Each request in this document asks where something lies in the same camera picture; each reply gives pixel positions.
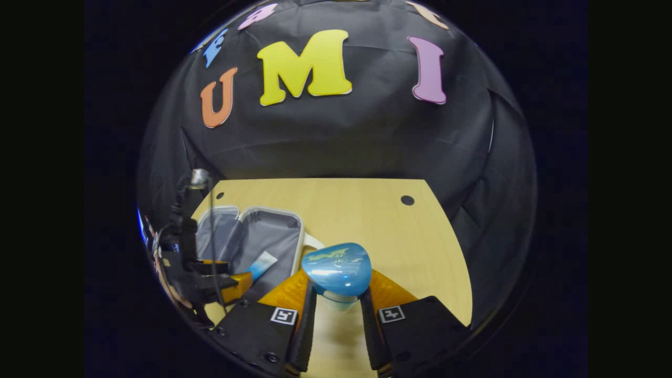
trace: screw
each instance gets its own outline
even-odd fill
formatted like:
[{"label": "screw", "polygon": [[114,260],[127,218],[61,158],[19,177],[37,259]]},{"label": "screw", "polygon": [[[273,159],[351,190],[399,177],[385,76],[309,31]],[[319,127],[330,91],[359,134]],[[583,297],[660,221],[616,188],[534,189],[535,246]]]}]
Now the screw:
[{"label": "screw", "polygon": [[271,363],[276,363],[278,362],[278,356],[274,355],[273,353],[267,353],[266,354],[266,359],[270,361]]}]

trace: black cable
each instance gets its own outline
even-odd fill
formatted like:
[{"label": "black cable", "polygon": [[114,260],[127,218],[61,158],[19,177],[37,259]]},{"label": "black cable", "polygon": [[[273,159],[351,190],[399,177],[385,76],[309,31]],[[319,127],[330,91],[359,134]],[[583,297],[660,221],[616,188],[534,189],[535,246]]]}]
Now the black cable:
[{"label": "black cable", "polygon": [[228,311],[226,310],[226,302],[224,302],[224,298],[222,297],[222,292],[219,289],[219,282],[217,282],[217,269],[215,267],[215,248],[214,248],[214,213],[213,213],[213,202],[214,200],[212,199],[213,197],[213,192],[214,192],[214,182],[212,181],[212,178],[209,178],[208,181],[211,183],[211,188],[210,188],[210,251],[212,252],[212,279],[214,280],[214,289],[217,291],[217,297],[219,298],[219,301],[222,303],[222,307],[224,308],[224,315],[228,315]]}]

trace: letter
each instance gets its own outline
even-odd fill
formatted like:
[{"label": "letter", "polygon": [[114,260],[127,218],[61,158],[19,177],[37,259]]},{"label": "letter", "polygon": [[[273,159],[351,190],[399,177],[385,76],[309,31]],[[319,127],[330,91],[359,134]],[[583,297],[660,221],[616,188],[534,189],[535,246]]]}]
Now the letter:
[{"label": "letter", "polygon": [[443,29],[448,30],[448,26],[443,24],[442,22],[439,21],[437,17],[439,17],[436,13],[430,11],[429,9],[425,8],[424,6],[416,3],[411,3],[410,1],[407,1],[406,4],[412,5],[418,13],[420,13],[421,16],[423,16],[427,21],[433,23],[436,26],[440,26]]},{"label": "letter", "polygon": [[277,6],[278,6],[277,3],[273,3],[273,4],[269,4],[269,5],[266,5],[265,7],[257,9],[256,11],[254,11],[254,13],[247,16],[245,21],[243,21],[243,23],[238,27],[238,30],[243,30],[246,27],[250,26],[251,24],[254,24],[255,22],[259,22],[259,21],[265,19],[266,17],[270,16],[271,14],[273,14],[273,11],[275,10],[275,8]]},{"label": "letter", "polygon": [[313,96],[331,96],[352,91],[352,83],[345,78],[343,68],[343,41],[345,30],[323,30],[310,37],[301,56],[285,43],[276,42],[262,48],[257,58],[263,60],[263,106],[285,100],[280,79],[294,97],[301,96],[312,69],[312,83],[308,93]]},{"label": "letter", "polygon": [[413,95],[418,100],[445,104],[446,94],[442,90],[441,62],[444,51],[428,40],[409,37],[418,54],[418,84],[413,87]]},{"label": "letter", "polygon": [[206,57],[206,68],[210,66],[210,63],[212,63],[212,60],[214,57],[219,54],[219,50],[221,50],[222,43],[224,43],[224,33],[226,33],[228,29],[224,29],[215,37],[215,39],[212,40],[212,43],[206,51],[203,53],[203,56]]},{"label": "letter", "polygon": [[228,118],[233,107],[233,75],[238,72],[236,67],[223,73],[219,78],[222,83],[222,108],[215,113],[212,106],[212,91],[215,87],[215,82],[206,85],[201,91],[201,114],[203,115],[203,123],[209,128],[215,128]]}]

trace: pink letter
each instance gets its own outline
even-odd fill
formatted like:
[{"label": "pink letter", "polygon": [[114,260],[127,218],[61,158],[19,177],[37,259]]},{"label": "pink letter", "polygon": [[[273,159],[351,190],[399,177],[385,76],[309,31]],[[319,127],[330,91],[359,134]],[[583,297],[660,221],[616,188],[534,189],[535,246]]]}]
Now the pink letter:
[{"label": "pink letter", "polygon": [[256,11],[254,11],[254,13],[247,16],[245,21],[243,21],[243,23],[238,27],[238,30],[243,30],[246,27],[250,26],[252,23],[255,23],[257,21],[261,21],[261,20],[265,19],[266,17],[270,16],[271,14],[273,14],[273,10],[277,6],[278,6],[278,4],[274,3],[274,4],[266,5],[263,8],[257,9]]},{"label": "pink letter", "polygon": [[446,94],[442,90],[441,63],[444,51],[428,40],[409,37],[418,54],[418,84],[413,87],[413,95],[418,100],[445,104]]}]

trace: toothpaste tube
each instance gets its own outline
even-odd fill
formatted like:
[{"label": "toothpaste tube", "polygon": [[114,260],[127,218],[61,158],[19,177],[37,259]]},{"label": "toothpaste tube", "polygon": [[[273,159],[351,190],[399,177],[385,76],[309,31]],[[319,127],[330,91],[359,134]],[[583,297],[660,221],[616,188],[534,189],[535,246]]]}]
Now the toothpaste tube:
[{"label": "toothpaste tube", "polygon": [[276,261],[278,261],[277,258],[273,257],[270,253],[264,251],[255,261],[252,263],[252,265],[249,267],[246,272],[252,272],[252,279],[254,281],[257,280],[257,278],[261,277],[261,275],[268,270],[268,268],[271,267],[271,265],[275,264]]}]

